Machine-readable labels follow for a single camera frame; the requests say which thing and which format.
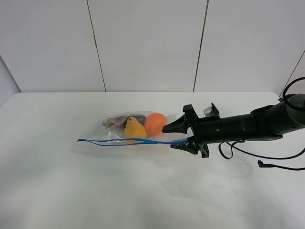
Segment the ziploc bag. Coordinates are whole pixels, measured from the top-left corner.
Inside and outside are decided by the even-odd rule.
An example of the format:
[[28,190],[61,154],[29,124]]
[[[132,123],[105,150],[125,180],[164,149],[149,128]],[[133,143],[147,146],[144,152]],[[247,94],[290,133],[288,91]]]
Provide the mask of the ziploc bag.
[[78,142],[99,146],[182,144],[188,135],[162,133],[163,126],[181,116],[182,114],[163,115],[149,111],[116,114],[98,121]]

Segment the white wall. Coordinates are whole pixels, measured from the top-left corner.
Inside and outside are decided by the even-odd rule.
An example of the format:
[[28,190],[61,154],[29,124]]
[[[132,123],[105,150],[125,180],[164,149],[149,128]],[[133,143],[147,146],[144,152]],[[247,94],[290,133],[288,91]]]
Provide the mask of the white wall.
[[[295,71],[293,72],[288,83],[300,77],[305,77],[305,55],[303,55],[299,64],[295,68]],[[305,80],[301,80],[293,84],[288,89],[287,94],[305,94]]]
[[278,95],[305,49],[304,0],[211,0],[196,91]]
[[18,92],[19,89],[0,56],[0,107],[2,107],[13,94]]
[[206,0],[89,0],[107,91],[192,91]]
[[104,91],[86,0],[1,0],[0,31],[23,92]]

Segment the table surface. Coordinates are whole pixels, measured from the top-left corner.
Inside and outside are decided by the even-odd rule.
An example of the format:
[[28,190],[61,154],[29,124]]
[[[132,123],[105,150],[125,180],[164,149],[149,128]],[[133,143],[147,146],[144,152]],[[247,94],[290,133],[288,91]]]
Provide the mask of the table surface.
[[[213,102],[221,117],[276,104],[269,92],[20,93],[0,108],[1,229],[303,229],[303,172],[258,168],[211,144],[201,159],[164,145],[102,147],[76,140],[108,115],[129,111],[198,115]],[[305,131],[241,148],[288,156]],[[305,157],[270,161],[304,167]]]

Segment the plastic bag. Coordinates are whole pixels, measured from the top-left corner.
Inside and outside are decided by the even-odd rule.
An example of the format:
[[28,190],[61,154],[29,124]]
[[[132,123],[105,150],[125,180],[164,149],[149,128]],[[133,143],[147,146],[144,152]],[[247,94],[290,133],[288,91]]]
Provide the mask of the plastic bag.
[[78,142],[99,146],[182,144],[186,142],[186,134],[162,133],[164,125],[181,116],[182,114],[163,115],[149,111],[113,115],[98,121]]

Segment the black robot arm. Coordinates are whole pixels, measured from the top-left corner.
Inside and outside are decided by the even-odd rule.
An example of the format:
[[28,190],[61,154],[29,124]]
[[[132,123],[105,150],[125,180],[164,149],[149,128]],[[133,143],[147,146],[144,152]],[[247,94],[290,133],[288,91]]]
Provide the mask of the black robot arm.
[[171,148],[185,150],[192,154],[200,151],[202,157],[209,157],[209,143],[231,141],[271,141],[283,134],[305,128],[305,94],[286,95],[291,82],[284,90],[283,99],[276,105],[253,110],[250,114],[220,118],[219,111],[212,104],[204,110],[205,117],[199,118],[192,105],[183,107],[184,115],[163,128],[164,133],[187,133],[190,127],[193,136],[185,144],[172,144]]

